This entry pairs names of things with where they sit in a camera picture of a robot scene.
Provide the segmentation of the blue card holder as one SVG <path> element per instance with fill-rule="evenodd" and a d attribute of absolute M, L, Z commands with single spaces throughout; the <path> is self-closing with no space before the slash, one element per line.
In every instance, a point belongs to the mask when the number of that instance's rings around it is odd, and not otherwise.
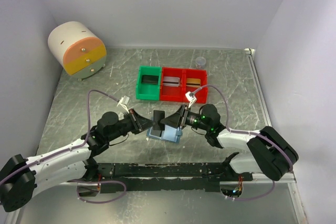
<path fill-rule="evenodd" d="M 181 136 L 183 135 L 182 129 L 173 128 L 168 125 L 165 126 L 165 130 L 155 130 L 153 127 L 148 129 L 146 136 L 148 139 L 161 140 L 171 143 L 179 143 Z"/>

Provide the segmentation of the red plastic bin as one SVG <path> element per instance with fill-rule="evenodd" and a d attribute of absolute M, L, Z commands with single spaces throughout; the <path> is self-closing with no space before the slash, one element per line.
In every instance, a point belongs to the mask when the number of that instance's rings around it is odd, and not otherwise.
<path fill-rule="evenodd" d="M 200 70 L 200 69 L 185 69 L 185 76 L 187 78 L 198 78 L 201 79 L 201 87 L 207 84 L 207 71 L 206 70 Z M 197 88 L 190 88 L 185 86 L 185 92 L 188 91 L 194 92 Z M 196 103 L 199 104 L 205 104 L 207 102 L 208 97 L 208 87 L 205 87 L 201 90 L 199 90 L 196 93 L 197 101 Z"/>
<path fill-rule="evenodd" d="M 165 76 L 179 77 L 181 80 L 180 86 L 179 87 L 164 86 L 163 78 Z M 182 93 L 185 90 L 184 77 L 185 77 L 185 70 L 182 68 L 163 67 L 161 73 L 160 101 L 182 102 L 184 96 Z"/>

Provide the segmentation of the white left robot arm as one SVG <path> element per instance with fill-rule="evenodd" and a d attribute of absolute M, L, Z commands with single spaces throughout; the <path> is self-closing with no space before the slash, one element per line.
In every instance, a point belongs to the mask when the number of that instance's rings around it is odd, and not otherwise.
<path fill-rule="evenodd" d="M 87 134 L 64 147 L 28 158 L 13 156 L 1 169 L 1 205 L 6 212 L 12 212 L 50 187 L 71 180 L 97 179 L 95 156 L 107 150 L 111 141 L 129 133 L 139 134 L 154 125 L 133 109 L 123 119 L 106 112 Z"/>

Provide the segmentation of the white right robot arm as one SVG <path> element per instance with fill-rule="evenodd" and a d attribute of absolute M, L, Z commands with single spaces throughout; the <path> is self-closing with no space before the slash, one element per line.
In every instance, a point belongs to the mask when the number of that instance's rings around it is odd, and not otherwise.
<path fill-rule="evenodd" d="M 235 154 L 229 164 L 223 167 L 223 176 L 230 181 L 242 173 L 263 173 L 271 180 L 279 181 L 284 174 L 292 171 L 299 155 L 294 148 L 271 126 L 261 130 L 242 131 L 225 127 L 213 104 L 202 106 L 198 113 L 186 105 L 160 120 L 161 124 L 182 129 L 186 126 L 205 131 L 204 137 L 210 146 L 234 148 L 248 152 Z"/>

